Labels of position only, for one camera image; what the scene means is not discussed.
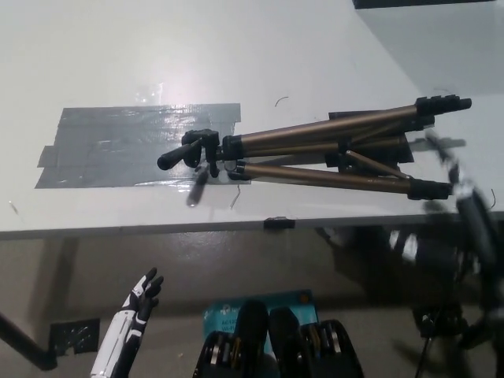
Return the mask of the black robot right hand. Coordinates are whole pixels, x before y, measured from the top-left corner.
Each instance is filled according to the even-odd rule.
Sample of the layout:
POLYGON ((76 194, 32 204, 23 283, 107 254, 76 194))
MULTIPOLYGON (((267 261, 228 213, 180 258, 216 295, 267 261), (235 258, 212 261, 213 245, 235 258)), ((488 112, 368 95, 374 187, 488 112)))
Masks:
POLYGON ((425 138, 435 149, 442 165, 447 171, 458 212, 462 217, 469 218, 474 216, 476 214, 476 185, 469 178, 459 160, 443 146, 436 133, 426 132, 425 138))

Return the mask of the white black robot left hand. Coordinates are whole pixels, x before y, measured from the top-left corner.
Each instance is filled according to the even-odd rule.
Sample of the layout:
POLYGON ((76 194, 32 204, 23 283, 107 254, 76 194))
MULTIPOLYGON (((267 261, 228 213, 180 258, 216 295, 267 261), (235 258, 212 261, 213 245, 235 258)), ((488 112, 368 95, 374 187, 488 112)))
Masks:
POLYGON ((91 377, 128 377, 153 309, 163 276, 152 268, 131 289, 111 321, 90 372, 91 377))

